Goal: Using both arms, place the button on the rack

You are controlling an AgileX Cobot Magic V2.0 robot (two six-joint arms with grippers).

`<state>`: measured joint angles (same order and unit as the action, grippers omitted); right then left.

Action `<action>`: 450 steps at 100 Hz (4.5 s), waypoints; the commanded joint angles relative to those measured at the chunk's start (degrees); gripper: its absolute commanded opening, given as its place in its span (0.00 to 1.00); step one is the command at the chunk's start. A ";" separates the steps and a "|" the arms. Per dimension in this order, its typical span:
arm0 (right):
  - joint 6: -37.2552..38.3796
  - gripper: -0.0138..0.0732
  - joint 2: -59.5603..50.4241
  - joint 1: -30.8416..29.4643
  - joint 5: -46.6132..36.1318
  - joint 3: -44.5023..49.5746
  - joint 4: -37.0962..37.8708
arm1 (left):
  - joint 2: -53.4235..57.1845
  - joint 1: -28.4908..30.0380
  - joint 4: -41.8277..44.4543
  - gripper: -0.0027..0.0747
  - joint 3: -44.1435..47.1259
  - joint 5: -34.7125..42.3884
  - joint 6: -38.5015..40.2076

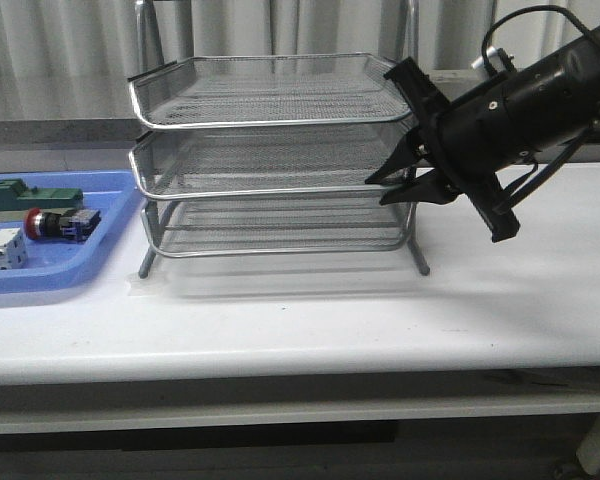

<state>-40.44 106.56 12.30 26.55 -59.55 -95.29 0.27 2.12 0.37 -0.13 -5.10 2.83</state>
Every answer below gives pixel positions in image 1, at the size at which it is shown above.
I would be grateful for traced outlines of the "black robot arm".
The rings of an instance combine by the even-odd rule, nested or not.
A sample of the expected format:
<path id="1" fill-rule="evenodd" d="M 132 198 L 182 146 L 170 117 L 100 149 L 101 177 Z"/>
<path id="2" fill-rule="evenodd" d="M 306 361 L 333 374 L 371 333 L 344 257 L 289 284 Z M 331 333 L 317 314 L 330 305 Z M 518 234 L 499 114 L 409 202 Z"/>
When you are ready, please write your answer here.
<path id="1" fill-rule="evenodd" d="M 518 233 L 514 206 L 600 132 L 600 26 L 590 30 L 568 9 L 554 10 L 579 38 L 517 70 L 504 50 L 488 51 L 492 35 L 485 34 L 478 65 L 486 78 L 454 101 L 411 57 L 386 73 L 417 123 L 366 181 L 381 184 L 421 159 L 432 169 L 409 175 L 382 204 L 444 205 L 464 194 L 493 242 Z"/>

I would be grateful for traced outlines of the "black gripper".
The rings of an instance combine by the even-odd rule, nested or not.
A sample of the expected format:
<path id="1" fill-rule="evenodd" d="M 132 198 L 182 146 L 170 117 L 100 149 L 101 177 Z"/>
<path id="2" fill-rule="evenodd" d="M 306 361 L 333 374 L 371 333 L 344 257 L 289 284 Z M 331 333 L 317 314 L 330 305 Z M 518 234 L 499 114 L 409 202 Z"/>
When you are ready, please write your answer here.
<path id="1" fill-rule="evenodd" d="M 417 124 L 364 183 L 398 183 L 397 174 L 409 172 L 423 157 L 431 170 L 389 191 L 380 204 L 446 205 L 464 195 L 491 231 L 492 242 L 515 237 L 520 223 L 512 209 L 496 211 L 505 199 L 496 172 L 515 159 L 511 150 L 500 144 L 506 135 L 495 131 L 505 120 L 497 88 L 476 87 L 451 102 L 412 58 L 397 64 L 385 78 L 403 95 Z"/>

